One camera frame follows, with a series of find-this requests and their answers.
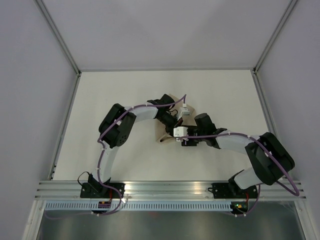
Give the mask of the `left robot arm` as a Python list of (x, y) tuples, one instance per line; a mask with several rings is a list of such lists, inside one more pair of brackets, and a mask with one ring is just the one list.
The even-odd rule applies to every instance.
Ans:
[(97, 163), (93, 178), (96, 182), (92, 185), (91, 191), (98, 198), (104, 198), (109, 193), (108, 183), (111, 180), (111, 170), (116, 154), (129, 138), (133, 125), (156, 119), (165, 126), (165, 132), (173, 136), (175, 127), (179, 127), (183, 120), (177, 115), (171, 115), (171, 109), (179, 103), (186, 103), (184, 95), (177, 101), (164, 94), (160, 99), (148, 100), (135, 106), (124, 107), (116, 103), (109, 110), (98, 131), (100, 133), (97, 142), (102, 145), (101, 154)]

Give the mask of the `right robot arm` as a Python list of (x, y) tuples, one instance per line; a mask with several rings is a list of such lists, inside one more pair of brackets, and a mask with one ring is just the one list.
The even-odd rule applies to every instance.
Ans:
[(206, 113), (197, 115), (194, 120), (195, 125), (181, 125), (173, 129), (174, 138), (182, 146), (191, 147), (205, 142), (209, 147), (248, 156), (251, 167), (228, 180), (228, 192), (235, 198), (241, 197), (252, 186), (273, 185), (280, 178), (288, 177), (289, 171), (295, 167), (293, 158), (271, 132), (250, 136), (216, 128)]

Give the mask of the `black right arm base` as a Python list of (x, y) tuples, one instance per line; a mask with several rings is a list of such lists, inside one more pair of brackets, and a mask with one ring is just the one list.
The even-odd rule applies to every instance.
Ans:
[(207, 190), (213, 194), (214, 199), (256, 199), (258, 197), (258, 189), (255, 185), (241, 189), (235, 183), (214, 182)]

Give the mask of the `beige cloth napkin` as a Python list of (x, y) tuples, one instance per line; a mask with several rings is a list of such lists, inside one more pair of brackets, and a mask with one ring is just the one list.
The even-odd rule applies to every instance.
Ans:
[[(154, 100), (154, 104), (158, 109), (155, 119), (159, 121), (155, 127), (156, 141), (160, 144), (166, 144), (175, 141), (173, 132), (165, 131), (165, 125), (160, 122), (160, 116), (165, 112), (169, 112), (172, 116), (176, 116), (177, 118), (177, 113), (180, 107), (187, 107), (191, 116), (195, 109), (186, 103), (186, 95), (184, 95), (181, 99), (178, 99), (171, 94), (164, 94), (160, 99)], [(190, 116), (183, 117), (182, 125), (187, 122)]]

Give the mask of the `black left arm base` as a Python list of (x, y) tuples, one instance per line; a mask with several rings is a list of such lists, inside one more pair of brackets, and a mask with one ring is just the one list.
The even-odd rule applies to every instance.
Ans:
[[(110, 187), (117, 189), (121, 197), (124, 196), (125, 184), (122, 182), (111, 182)], [(101, 184), (91, 186), (88, 182), (82, 184), (80, 191), (80, 198), (82, 199), (119, 199), (120, 195), (116, 190), (104, 187)]]

